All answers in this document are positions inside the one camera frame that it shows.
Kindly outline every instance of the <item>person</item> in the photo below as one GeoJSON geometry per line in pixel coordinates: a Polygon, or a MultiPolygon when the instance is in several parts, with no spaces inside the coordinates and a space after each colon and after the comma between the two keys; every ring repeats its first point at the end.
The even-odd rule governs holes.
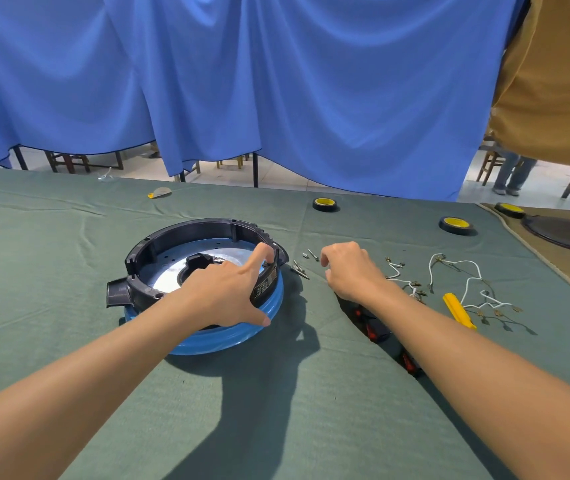
{"type": "Polygon", "coordinates": [[[520,195],[520,189],[527,177],[529,177],[532,168],[536,166],[537,160],[522,157],[517,153],[510,152],[503,148],[497,151],[500,156],[505,159],[505,162],[500,167],[492,190],[498,195],[509,194],[518,197],[520,195]]]}
{"type": "MultiPolygon", "coordinates": [[[[138,318],[0,392],[0,478],[60,476],[136,386],[204,326],[267,326],[249,301],[264,260],[196,270],[138,318]]],[[[570,386],[410,298],[355,242],[321,252],[340,297],[375,313],[452,407],[521,479],[570,479],[570,386]]]]}

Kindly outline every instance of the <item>brown curtain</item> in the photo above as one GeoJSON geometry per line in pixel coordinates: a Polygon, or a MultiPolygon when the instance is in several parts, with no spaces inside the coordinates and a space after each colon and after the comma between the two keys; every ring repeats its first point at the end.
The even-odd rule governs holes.
{"type": "Polygon", "coordinates": [[[489,128],[513,152],[570,165],[570,0],[531,0],[504,55],[489,128]]]}

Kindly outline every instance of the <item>floor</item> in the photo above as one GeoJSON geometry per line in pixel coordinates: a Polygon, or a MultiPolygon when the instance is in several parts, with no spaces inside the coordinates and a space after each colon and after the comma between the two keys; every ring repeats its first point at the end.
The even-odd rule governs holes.
{"type": "MultiPolygon", "coordinates": [[[[147,180],[172,181],[165,171],[160,159],[150,159],[152,150],[149,145],[131,148],[122,152],[124,167],[123,171],[112,170],[111,175],[125,178],[143,178],[147,180]]],[[[30,148],[23,149],[23,155],[27,166],[38,171],[51,171],[45,154],[40,150],[30,148]]],[[[524,207],[545,207],[557,209],[570,209],[570,196],[561,199],[560,196],[569,183],[570,167],[547,162],[538,162],[532,170],[519,197],[499,196],[491,191],[491,183],[498,174],[494,169],[487,186],[483,187],[475,179],[478,176],[480,165],[484,158],[484,152],[476,153],[467,173],[465,182],[458,196],[459,202],[512,202],[524,207]]],[[[95,155],[90,157],[92,162],[111,165],[115,164],[114,155],[95,155]]],[[[17,161],[12,157],[12,165],[18,168],[17,161]]],[[[322,189],[328,193],[350,193],[341,189],[326,187],[311,180],[301,177],[286,168],[281,167],[263,157],[259,157],[259,185],[271,189],[287,189],[296,191],[318,191],[322,189]]],[[[65,167],[59,167],[59,171],[66,172],[65,167]]],[[[90,177],[100,177],[105,173],[104,169],[92,169],[90,177]]],[[[86,175],[85,170],[78,168],[79,175],[86,175]]],[[[235,160],[225,161],[220,169],[214,162],[201,162],[201,174],[192,171],[186,176],[187,182],[195,184],[237,185],[251,187],[253,185],[252,162],[244,162],[243,168],[238,169],[235,160]]]]}

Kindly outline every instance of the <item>person's left hand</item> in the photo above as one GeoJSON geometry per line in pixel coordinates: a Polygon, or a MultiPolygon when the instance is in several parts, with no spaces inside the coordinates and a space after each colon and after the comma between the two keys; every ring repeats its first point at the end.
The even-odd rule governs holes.
{"type": "Polygon", "coordinates": [[[272,263],[273,248],[260,242],[243,266],[225,261],[196,269],[183,286],[160,300],[176,306],[199,328],[209,325],[232,326],[240,322],[267,326],[270,319],[249,301],[264,261],[272,263]]]}

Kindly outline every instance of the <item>yellow box cutter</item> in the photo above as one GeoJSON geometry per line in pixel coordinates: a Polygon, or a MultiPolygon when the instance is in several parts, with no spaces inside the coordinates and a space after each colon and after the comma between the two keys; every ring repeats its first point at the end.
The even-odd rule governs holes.
{"type": "Polygon", "coordinates": [[[443,300],[449,308],[449,312],[458,323],[465,325],[465,327],[471,328],[472,330],[476,330],[476,325],[472,323],[472,319],[467,314],[467,310],[463,308],[463,305],[460,304],[460,301],[458,301],[455,294],[446,293],[445,296],[443,296],[443,300]]]}

